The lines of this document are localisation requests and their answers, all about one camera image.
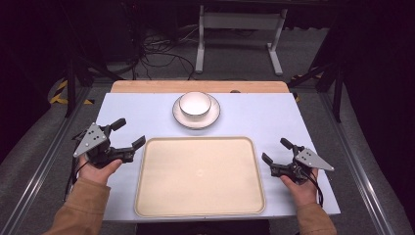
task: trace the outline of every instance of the white plate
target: white plate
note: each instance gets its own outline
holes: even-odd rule
[[[210,109],[207,112],[207,114],[204,117],[202,117],[201,119],[191,120],[182,113],[182,111],[180,110],[180,106],[179,106],[179,101],[180,101],[181,97],[179,97],[176,100],[176,102],[174,102],[174,105],[173,105],[174,118],[176,118],[176,120],[180,124],[182,124],[186,127],[189,127],[191,129],[202,129],[202,128],[205,128],[205,127],[211,125],[212,123],[214,123],[217,120],[217,118],[219,118],[220,106],[219,106],[219,103],[217,102],[217,100],[214,99],[214,97],[212,97],[210,95],[208,95],[208,96],[210,97],[210,101],[211,101]]]

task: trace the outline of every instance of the tray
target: tray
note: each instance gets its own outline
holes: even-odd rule
[[[138,215],[260,213],[264,205],[251,139],[180,137],[147,142],[135,201]]]

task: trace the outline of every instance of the brown sleeve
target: brown sleeve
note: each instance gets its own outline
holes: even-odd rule
[[[98,234],[110,189],[105,185],[79,178],[67,201],[55,214],[52,227],[44,234]]]
[[[297,218],[301,235],[337,234],[337,230],[329,215],[318,204],[299,207]]]

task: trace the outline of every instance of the white tabletop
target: white tabletop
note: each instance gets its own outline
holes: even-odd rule
[[[209,93],[220,105],[220,117],[211,126],[192,130],[179,124],[172,106],[182,94],[178,93],[108,93],[97,118],[99,125],[111,124],[119,118],[126,125],[113,131],[110,140],[115,148],[130,147],[142,135],[154,137],[184,136],[246,136],[253,140],[265,194],[265,209],[258,214],[186,216],[144,218],[135,210],[135,197],[143,149],[139,149],[134,162],[123,164],[110,177],[112,188],[104,220],[120,222],[161,222],[216,219],[253,219],[290,216],[296,208],[290,192],[279,178],[272,177],[269,166],[261,159],[266,153],[274,163],[289,164],[292,151],[280,144],[282,137],[293,144],[315,151],[300,111],[290,93]],[[336,168],[336,163],[329,163]],[[340,213],[336,198],[324,170],[319,171],[318,182],[324,195],[324,210],[328,214]]]

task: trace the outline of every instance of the hand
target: hand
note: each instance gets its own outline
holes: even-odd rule
[[[317,181],[318,169],[313,168],[312,173]],[[297,208],[317,203],[317,188],[310,180],[305,181],[302,185],[298,185],[286,175],[282,175],[280,178],[293,195]]]
[[[85,156],[82,155],[79,157],[79,166],[83,166],[84,164],[86,164],[86,160]],[[108,178],[119,168],[120,165],[122,165],[122,160],[114,160],[101,169],[96,168],[92,164],[86,164],[79,171],[79,177],[99,184],[107,185]]]

